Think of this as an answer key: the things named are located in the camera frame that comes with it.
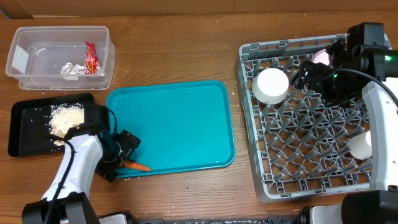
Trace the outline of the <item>pink rimmed bowl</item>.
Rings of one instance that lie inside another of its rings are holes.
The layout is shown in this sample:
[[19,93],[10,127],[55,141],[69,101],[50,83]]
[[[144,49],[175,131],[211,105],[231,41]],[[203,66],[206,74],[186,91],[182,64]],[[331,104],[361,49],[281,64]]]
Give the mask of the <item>pink rimmed bowl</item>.
[[318,51],[311,59],[313,63],[322,63],[326,66],[330,64],[330,55],[326,52],[326,49]]

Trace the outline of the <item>orange carrot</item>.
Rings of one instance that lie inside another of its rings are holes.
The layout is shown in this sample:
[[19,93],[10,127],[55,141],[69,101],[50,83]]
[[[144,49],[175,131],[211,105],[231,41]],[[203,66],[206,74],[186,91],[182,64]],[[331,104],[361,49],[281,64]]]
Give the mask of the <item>orange carrot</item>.
[[144,164],[140,164],[133,161],[122,161],[119,163],[120,168],[127,168],[132,170],[139,170],[143,172],[150,172],[152,169]]

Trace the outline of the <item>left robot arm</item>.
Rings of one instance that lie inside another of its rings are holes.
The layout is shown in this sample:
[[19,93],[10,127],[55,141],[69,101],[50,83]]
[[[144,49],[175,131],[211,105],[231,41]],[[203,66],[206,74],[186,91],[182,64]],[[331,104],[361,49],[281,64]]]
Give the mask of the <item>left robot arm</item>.
[[127,223],[136,219],[129,211],[99,217],[89,201],[93,176],[112,182],[117,169],[125,167],[140,139],[130,132],[117,132],[110,123],[114,113],[105,106],[84,108],[84,122],[68,130],[62,141],[65,152],[57,174],[40,201],[28,203],[23,223]]

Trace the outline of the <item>white bowl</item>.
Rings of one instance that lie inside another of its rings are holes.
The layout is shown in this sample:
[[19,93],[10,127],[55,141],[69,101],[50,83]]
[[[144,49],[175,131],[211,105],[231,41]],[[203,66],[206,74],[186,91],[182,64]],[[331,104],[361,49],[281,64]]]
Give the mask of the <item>white bowl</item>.
[[287,75],[278,68],[267,68],[254,77],[252,92],[262,103],[276,105],[285,100],[289,90]]

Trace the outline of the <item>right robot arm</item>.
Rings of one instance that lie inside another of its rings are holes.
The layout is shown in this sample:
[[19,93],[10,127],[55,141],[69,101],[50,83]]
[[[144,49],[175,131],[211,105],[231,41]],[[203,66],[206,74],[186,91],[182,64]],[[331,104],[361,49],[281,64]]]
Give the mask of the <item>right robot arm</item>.
[[384,26],[362,22],[326,47],[329,65],[306,61],[290,83],[320,93],[328,106],[361,95],[369,116],[373,171],[368,191],[341,204],[305,207],[297,223],[397,223],[397,51],[385,45]]

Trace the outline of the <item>white paper cup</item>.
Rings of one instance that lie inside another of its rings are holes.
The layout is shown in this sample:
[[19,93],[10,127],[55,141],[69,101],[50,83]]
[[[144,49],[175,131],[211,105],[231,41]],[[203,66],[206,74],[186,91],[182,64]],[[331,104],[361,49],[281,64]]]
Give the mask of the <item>white paper cup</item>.
[[371,132],[366,131],[358,134],[348,141],[351,148],[350,153],[359,160],[365,160],[372,156]]

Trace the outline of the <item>white tissue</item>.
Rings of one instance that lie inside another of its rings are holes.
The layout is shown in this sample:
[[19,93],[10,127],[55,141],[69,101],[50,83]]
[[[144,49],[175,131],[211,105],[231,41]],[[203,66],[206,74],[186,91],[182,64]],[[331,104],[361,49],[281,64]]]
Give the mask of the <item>white tissue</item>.
[[66,81],[78,81],[79,75],[85,74],[85,67],[79,64],[66,63],[60,71],[61,77]]

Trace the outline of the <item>red snack wrapper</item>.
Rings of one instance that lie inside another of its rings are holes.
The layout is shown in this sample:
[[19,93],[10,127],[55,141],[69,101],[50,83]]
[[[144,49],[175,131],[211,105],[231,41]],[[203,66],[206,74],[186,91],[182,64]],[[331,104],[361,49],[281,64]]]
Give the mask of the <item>red snack wrapper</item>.
[[85,53],[85,74],[95,74],[102,71],[102,66],[96,54],[94,43],[85,42],[87,50]]

